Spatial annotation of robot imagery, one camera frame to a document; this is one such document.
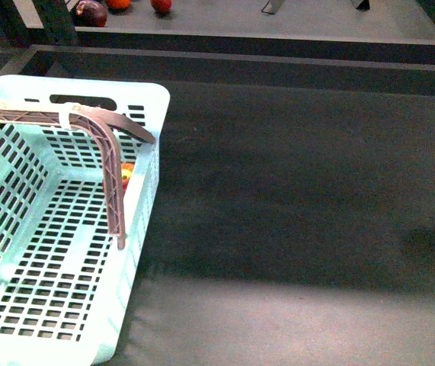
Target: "dark table surface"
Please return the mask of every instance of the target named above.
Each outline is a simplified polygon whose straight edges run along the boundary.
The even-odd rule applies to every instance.
[[[435,98],[165,86],[106,365],[435,365]]]

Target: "red fruit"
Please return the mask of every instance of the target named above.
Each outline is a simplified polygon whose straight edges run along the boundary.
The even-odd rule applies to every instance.
[[[77,4],[76,14],[89,27],[104,27],[107,22],[107,9],[94,0],[81,0]]]
[[[166,14],[170,12],[171,0],[150,0],[151,6],[158,13]]]

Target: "gray floor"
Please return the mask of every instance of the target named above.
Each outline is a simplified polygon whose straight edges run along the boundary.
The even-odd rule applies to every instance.
[[[29,1],[16,0],[28,27],[40,27]],[[110,14],[107,29],[133,32],[256,37],[357,37],[435,40],[435,25],[415,0],[371,0],[370,11],[350,0],[286,0],[275,15],[260,12],[265,0],[177,0],[169,16],[155,15],[149,0]]]

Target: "metal bracket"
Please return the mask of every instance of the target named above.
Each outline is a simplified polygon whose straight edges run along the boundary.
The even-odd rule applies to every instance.
[[[33,0],[52,45],[76,46],[77,32],[63,0]]]
[[[12,0],[0,0],[0,47],[28,47],[29,35]]]
[[[266,5],[261,9],[262,13],[274,15],[280,9],[285,0],[268,0]]]

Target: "eggplant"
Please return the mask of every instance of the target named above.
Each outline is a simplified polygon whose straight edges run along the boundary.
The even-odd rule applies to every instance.
[[[107,9],[95,0],[80,0],[76,7],[77,18],[88,27],[105,27],[107,23]]]

